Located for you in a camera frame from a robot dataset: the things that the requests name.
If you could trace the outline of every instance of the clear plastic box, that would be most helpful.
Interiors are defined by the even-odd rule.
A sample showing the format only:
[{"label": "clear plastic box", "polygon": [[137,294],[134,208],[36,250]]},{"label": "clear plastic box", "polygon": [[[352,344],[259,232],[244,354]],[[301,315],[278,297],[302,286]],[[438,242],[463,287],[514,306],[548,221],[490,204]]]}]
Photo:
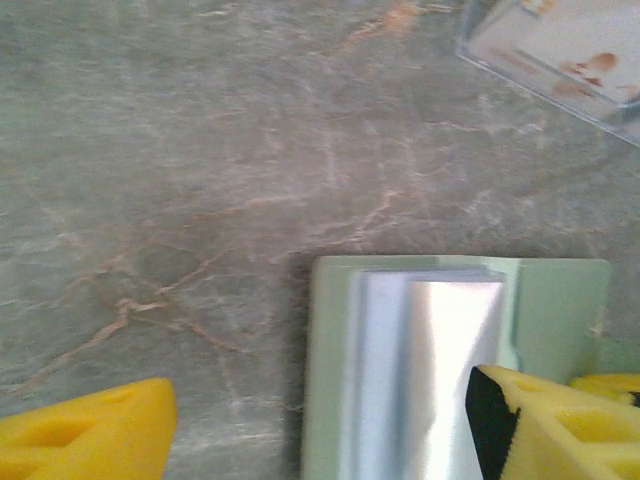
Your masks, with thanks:
[{"label": "clear plastic box", "polygon": [[[550,12],[554,9],[557,12],[559,7],[566,11],[571,3],[589,1],[594,0],[470,0],[463,13],[457,53],[463,59],[640,146],[640,61],[633,54],[633,45],[637,47],[638,44],[634,40],[637,37],[634,32],[640,32],[640,2],[602,2],[581,16],[569,17],[570,21],[564,24],[555,24],[569,25],[568,28],[576,29],[576,35],[566,28],[558,29],[555,35],[548,34],[549,28],[554,27],[549,21]],[[629,10],[614,10],[616,2],[616,8]],[[606,38],[610,44],[613,42],[613,45],[617,45],[615,53],[618,55],[611,52],[614,50],[612,47],[602,47],[604,51],[601,53],[585,55],[589,45],[575,44],[585,25],[589,26],[588,22],[612,24],[616,15],[629,24],[627,38],[619,28],[600,31],[598,35],[599,38]],[[631,43],[627,42],[627,45],[625,41],[629,32]],[[546,48],[543,52],[547,57],[559,60],[549,63],[532,55],[532,49],[535,52],[540,44]],[[594,43],[590,48],[597,48],[597,44]],[[631,53],[623,56],[619,53],[620,49]],[[565,61],[561,61],[563,56],[566,57]],[[620,58],[625,61],[625,78],[637,74],[633,78],[637,78],[638,85],[623,84],[619,80],[622,69]]]}]

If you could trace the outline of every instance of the white card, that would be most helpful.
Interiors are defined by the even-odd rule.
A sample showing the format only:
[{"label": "white card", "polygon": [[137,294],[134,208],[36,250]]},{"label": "white card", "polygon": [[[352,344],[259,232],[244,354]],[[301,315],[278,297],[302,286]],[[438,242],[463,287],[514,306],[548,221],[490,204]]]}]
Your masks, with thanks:
[{"label": "white card", "polygon": [[518,48],[614,102],[640,93],[640,1],[558,0]]}]

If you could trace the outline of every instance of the black strip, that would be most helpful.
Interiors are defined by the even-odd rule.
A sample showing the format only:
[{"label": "black strip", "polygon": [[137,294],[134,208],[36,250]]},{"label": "black strip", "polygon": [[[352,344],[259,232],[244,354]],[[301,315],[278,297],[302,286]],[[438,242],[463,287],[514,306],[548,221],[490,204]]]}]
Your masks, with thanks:
[{"label": "black strip", "polygon": [[500,480],[518,426],[520,409],[511,413],[502,388],[474,367],[465,400],[484,480]]}]

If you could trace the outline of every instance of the pale green tray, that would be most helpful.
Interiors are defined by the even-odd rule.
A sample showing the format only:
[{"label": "pale green tray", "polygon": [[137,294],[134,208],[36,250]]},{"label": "pale green tray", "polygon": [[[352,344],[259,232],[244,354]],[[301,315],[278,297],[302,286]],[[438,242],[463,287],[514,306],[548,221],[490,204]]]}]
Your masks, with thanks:
[{"label": "pale green tray", "polygon": [[[303,480],[348,480],[344,468],[346,380],[353,372],[354,279],[367,270],[486,266],[506,279],[503,344],[515,346],[526,373],[567,382],[599,365],[593,329],[601,321],[610,277],[603,260],[466,256],[324,257],[314,266],[307,360]],[[502,348],[501,352],[511,349]]]}]

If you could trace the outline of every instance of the gray marble surface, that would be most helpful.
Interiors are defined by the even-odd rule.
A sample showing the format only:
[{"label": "gray marble surface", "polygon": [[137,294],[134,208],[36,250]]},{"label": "gray marble surface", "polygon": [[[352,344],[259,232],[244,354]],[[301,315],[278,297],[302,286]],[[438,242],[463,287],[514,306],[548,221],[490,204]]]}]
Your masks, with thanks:
[{"label": "gray marble surface", "polygon": [[298,478],[323,254],[604,257],[640,337],[640,150],[393,8],[3,2],[0,415],[166,375],[166,478]]}]

